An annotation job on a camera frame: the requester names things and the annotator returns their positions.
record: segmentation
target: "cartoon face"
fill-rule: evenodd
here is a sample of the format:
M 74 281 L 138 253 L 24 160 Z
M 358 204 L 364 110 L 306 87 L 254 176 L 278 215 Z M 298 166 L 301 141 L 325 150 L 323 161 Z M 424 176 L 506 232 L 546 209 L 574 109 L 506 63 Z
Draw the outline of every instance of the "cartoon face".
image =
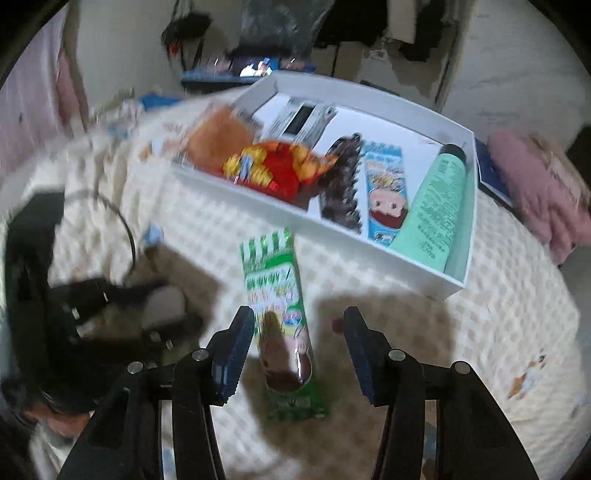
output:
M 373 189 L 369 193 L 369 208 L 374 212 L 399 217 L 406 206 L 406 198 L 390 189 Z

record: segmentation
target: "plastic bag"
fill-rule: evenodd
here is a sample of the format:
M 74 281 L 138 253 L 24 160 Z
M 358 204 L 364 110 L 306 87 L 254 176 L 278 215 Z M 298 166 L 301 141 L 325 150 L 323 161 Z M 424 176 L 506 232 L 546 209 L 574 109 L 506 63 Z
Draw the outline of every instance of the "plastic bag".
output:
M 244 0 L 240 43 L 307 59 L 335 0 Z

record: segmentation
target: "green snack package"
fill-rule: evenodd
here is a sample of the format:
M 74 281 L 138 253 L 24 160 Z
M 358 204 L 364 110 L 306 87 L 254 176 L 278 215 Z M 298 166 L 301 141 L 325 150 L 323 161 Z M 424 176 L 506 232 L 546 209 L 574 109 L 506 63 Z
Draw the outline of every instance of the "green snack package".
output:
M 251 238 L 240 245 L 240 254 L 271 417 L 324 417 L 292 233 L 284 229 Z

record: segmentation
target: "green tube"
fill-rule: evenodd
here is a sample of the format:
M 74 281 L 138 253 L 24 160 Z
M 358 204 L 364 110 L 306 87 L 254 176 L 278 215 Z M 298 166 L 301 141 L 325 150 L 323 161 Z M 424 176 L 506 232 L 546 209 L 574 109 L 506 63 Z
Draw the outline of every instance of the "green tube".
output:
M 402 228 L 389 247 L 443 272 L 456 232 L 465 186 L 466 154 L 456 145 L 443 145 L 418 189 Z

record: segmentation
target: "metal screw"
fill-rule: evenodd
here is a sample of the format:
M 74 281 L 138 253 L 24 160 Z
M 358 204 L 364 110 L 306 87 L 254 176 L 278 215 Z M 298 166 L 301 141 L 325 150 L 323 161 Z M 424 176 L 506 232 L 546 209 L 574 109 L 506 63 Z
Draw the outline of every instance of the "metal screw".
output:
M 397 348 L 395 348 L 388 352 L 388 356 L 390 357 L 390 360 L 394 360 L 395 362 L 401 362 L 406 358 L 406 353 L 404 353 L 402 350 L 398 350 Z
M 130 374 L 138 374 L 144 369 L 144 364 L 142 362 L 131 362 L 127 366 L 127 371 Z
M 468 365 L 466 362 L 458 362 L 453 366 L 453 368 L 456 369 L 456 372 L 462 375 L 469 374 L 471 370 L 470 365 Z
M 206 348 L 199 348 L 191 353 L 191 358 L 196 360 L 197 362 L 201 362 L 203 360 L 207 360 L 209 358 L 209 352 Z

